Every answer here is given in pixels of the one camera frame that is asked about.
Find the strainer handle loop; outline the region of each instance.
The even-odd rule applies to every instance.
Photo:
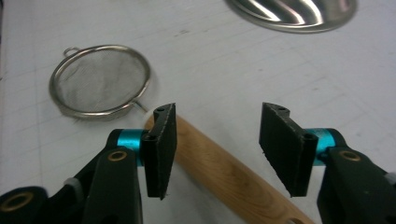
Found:
[[[143,112],[145,112],[145,113],[149,112],[149,110],[145,106],[140,104],[140,102],[136,101],[136,102],[134,102],[134,104],[137,105],[137,107],[139,107],[141,110],[143,110]]]
[[[66,49],[65,51],[64,51],[64,57],[65,58],[67,58],[67,57],[69,57],[70,55],[68,54],[68,52],[69,51],[80,51],[80,49],[79,48],[76,48],[76,47],[72,47],[72,48],[68,48],[68,49]]]

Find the strainer rim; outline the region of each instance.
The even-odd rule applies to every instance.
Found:
[[[62,75],[63,71],[70,64],[72,64],[79,58],[84,57],[90,53],[94,53],[96,51],[102,51],[102,50],[123,51],[123,52],[129,53],[130,55],[136,57],[136,59],[144,67],[144,71],[145,71],[144,72],[144,75],[145,75],[144,84],[142,85],[140,90],[138,90],[136,92],[136,94],[134,94],[128,100],[124,101],[123,103],[120,103],[120,105],[106,109],[106,110],[101,110],[101,111],[82,111],[82,110],[75,109],[70,105],[65,104],[59,97],[58,92],[56,91],[56,86],[58,84],[57,78],[59,78]],[[128,48],[128,47],[125,47],[125,46],[122,46],[122,45],[100,45],[100,46],[90,47],[90,48],[86,48],[86,49],[80,49],[77,52],[65,57],[58,64],[58,66],[55,68],[55,70],[53,71],[53,73],[50,77],[49,95],[51,96],[52,101],[59,107],[61,112],[66,116],[79,118],[79,119],[91,119],[91,118],[99,119],[102,117],[108,117],[111,115],[118,114],[121,111],[129,109],[129,107],[134,105],[135,102],[137,102],[138,98],[140,98],[142,96],[142,94],[148,87],[149,81],[150,81],[150,75],[151,75],[151,71],[150,71],[149,63],[146,60],[146,58],[138,51]]]

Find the black rubber pad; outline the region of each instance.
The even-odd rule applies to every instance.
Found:
[[[149,197],[165,197],[177,148],[175,104],[154,111],[154,126],[142,137],[142,158]]]
[[[262,104],[260,145],[291,197],[306,196],[318,138],[306,132],[280,105]]]

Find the screw hole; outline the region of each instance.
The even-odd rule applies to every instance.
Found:
[[[347,159],[349,161],[360,161],[361,160],[361,157],[358,154],[351,152],[351,151],[341,151],[340,155],[344,159]]]
[[[13,212],[24,207],[33,199],[33,193],[26,191],[19,194],[12,195],[5,202],[1,204],[0,211]]]
[[[108,155],[108,159],[110,161],[122,161],[127,156],[126,152],[124,151],[115,151]]]

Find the metal wire mesh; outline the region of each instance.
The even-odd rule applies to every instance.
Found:
[[[51,94],[68,116],[80,117],[78,112],[100,116],[104,111],[122,110],[148,83],[148,65],[132,50],[91,49],[70,61],[58,67],[50,83]]]

